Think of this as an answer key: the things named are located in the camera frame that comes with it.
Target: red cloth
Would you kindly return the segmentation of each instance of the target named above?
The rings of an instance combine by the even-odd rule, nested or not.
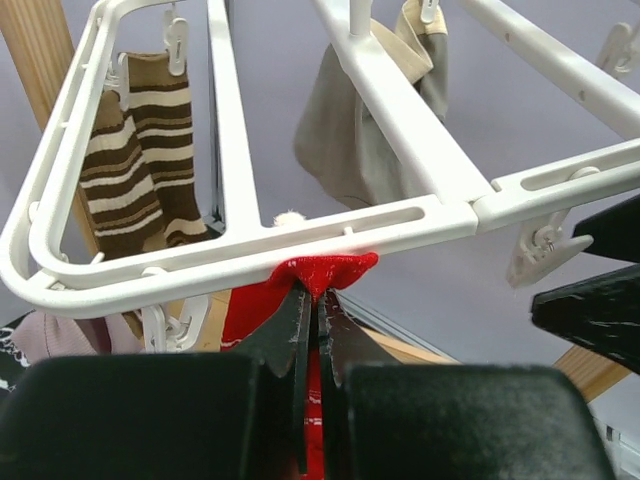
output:
[[[328,288],[343,289],[355,283],[378,263],[378,255],[332,255],[288,260],[266,282],[233,289],[222,332],[221,350],[228,350],[273,315],[296,280],[311,293],[314,303]],[[304,480],[324,480],[322,395],[318,351],[309,354],[305,436],[308,473]]]

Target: drying rack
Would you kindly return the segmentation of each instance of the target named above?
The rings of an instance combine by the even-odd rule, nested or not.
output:
[[[186,298],[181,320],[190,323],[187,334],[147,347],[187,350],[209,309],[210,292],[263,281],[284,260],[372,250],[386,254],[514,223],[523,226],[509,280],[513,285],[533,283],[585,247],[585,239],[561,238],[561,220],[568,209],[640,186],[640,96],[499,0],[458,1],[617,132],[622,143],[489,182],[370,34],[371,0],[312,0],[343,68],[424,196],[291,226],[263,227],[225,4],[208,0],[217,147],[225,187],[224,235],[108,262],[97,253],[89,265],[71,264],[60,240],[119,21],[133,10],[180,1],[185,0],[100,0],[91,11],[0,237],[0,276],[13,293],[39,309],[82,319],[141,308],[145,336],[163,336],[168,319],[159,306]],[[386,95],[390,91],[393,101]],[[35,274],[29,270],[30,258],[39,266]]]

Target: wooden beam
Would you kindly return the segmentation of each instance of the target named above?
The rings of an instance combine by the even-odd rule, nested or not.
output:
[[[24,90],[44,130],[67,74],[74,48],[60,0],[0,0],[0,31]],[[87,200],[80,188],[72,206],[89,253],[98,244]]]
[[[367,335],[375,340],[389,354],[400,360],[402,363],[428,363],[428,364],[457,364],[455,360],[441,357],[435,353],[414,347],[396,338],[387,337],[368,328],[362,328]]]
[[[613,387],[631,373],[628,369],[582,347],[571,347],[554,367],[564,372],[587,402]]]

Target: striped sock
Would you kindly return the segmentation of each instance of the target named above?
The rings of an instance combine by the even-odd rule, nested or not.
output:
[[[162,231],[163,212],[133,117],[122,113],[113,91],[100,99],[80,186],[105,260],[139,254],[145,242]]]
[[[189,80],[168,62],[168,53],[129,54],[129,104],[173,247],[211,237],[195,198]]]

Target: white clothes peg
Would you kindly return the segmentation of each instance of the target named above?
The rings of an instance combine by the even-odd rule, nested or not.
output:
[[[584,167],[571,175],[570,180],[599,172],[597,167]],[[564,240],[562,222],[569,211],[562,210],[522,223],[507,269],[507,282],[512,288],[539,282],[593,243],[591,235]]]
[[[166,275],[166,270],[158,267],[146,268],[143,277]],[[184,352],[192,349],[209,316],[211,295],[198,295],[187,298],[175,319],[169,314],[167,304],[143,307],[142,328],[147,353]]]
[[[164,44],[169,51],[169,72],[177,77],[184,74],[187,64],[189,23],[178,17],[176,4],[164,12]]]
[[[598,54],[596,65],[616,79],[633,71],[640,63],[640,22],[613,26]]]
[[[122,111],[129,109],[129,56],[126,53],[118,55],[115,69],[112,64],[109,65],[104,88],[118,92]]]
[[[422,0],[420,20],[422,23],[432,23],[436,18],[436,11],[440,0]]]

